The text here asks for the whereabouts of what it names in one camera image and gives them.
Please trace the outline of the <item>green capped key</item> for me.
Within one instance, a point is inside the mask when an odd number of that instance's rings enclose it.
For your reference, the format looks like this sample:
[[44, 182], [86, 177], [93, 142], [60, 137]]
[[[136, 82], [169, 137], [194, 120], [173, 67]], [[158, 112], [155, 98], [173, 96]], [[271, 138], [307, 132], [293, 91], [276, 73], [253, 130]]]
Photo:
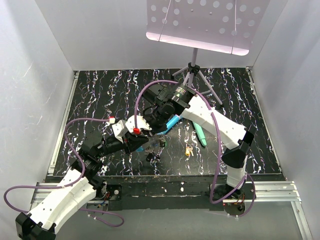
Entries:
[[161, 140], [159, 141], [159, 146], [160, 146], [161, 148], [164, 148], [166, 145], [167, 145], [167, 142], [166, 142], [165, 140], [161, 139]]

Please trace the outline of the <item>orange capped key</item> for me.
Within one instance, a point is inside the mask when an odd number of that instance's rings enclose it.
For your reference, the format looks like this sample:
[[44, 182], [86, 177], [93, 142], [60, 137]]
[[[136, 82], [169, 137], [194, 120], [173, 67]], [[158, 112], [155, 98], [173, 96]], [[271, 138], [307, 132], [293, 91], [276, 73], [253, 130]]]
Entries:
[[193, 147], [192, 146], [187, 146], [185, 149], [185, 155], [187, 157], [193, 156]]

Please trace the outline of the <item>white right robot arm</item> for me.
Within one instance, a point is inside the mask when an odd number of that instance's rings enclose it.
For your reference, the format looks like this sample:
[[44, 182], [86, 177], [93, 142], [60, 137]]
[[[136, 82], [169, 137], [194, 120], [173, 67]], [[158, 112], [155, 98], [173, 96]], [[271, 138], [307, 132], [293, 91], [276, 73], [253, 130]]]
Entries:
[[171, 89], [162, 86], [161, 81], [151, 82], [140, 95], [153, 106], [150, 113], [144, 112], [142, 115], [154, 134], [164, 132], [169, 119], [177, 115], [197, 123], [216, 136], [219, 145], [217, 161], [226, 164], [227, 180], [225, 187], [219, 187], [219, 198], [214, 198], [217, 188], [215, 183], [212, 184], [211, 203], [228, 197], [237, 199], [243, 195], [247, 158], [256, 134], [254, 126], [246, 128], [230, 120], [211, 107], [198, 91], [177, 82]]

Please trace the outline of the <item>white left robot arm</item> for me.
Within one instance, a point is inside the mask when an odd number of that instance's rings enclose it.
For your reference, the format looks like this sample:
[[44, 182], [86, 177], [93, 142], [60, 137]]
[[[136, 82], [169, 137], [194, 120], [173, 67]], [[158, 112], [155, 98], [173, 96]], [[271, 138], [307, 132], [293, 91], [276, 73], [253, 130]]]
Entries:
[[121, 186], [108, 185], [98, 175], [103, 165], [100, 158], [121, 150], [129, 154], [148, 140], [127, 132], [122, 141], [109, 136], [92, 147], [83, 145], [78, 153], [85, 167], [74, 162], [56, 189], [28, 213], [20, 213], [15, 219], [17, 235], [22, 240], [53, 240], [62, 225], [90, 200], [119, 198]]

